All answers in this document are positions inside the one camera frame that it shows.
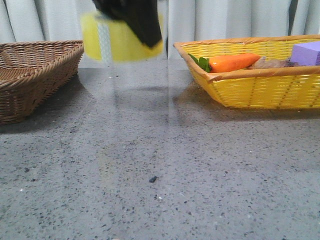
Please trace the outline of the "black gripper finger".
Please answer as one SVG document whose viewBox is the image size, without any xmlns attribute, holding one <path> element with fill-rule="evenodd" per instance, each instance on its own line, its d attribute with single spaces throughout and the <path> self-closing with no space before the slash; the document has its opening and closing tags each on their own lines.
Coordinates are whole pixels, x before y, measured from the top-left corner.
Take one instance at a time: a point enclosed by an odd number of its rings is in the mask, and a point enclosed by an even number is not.
<svg viewBox="0 0 320 240">
<path fill-rule="evenodd" d="M 112 20 L 124 21 L 149 48 L 162 41 L 156 0 L 94 0 L 93 4 Z"/>
</svg>

